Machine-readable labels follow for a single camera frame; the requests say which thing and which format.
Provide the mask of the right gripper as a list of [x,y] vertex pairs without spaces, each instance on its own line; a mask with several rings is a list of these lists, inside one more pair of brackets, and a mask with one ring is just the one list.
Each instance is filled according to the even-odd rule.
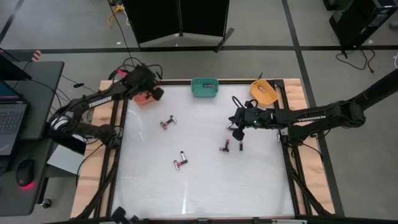
[[272,120],[270,111],[253,108],[238,108],[234,114],[228,118],[238,128],[233,129],[233,137],[237,141],[244,139],[244,128],[274,129],[275,122]]

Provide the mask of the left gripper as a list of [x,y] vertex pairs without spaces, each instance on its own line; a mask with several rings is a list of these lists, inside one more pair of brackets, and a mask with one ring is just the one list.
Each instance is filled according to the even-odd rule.
[[143,65],[137,65],[133,71],[128,72],[124,77],[124,85],[132,94],[147,91],[152,93],[153,99],[160,100],[164,91],[160,87],[155,88],[157,84],[156,75]]

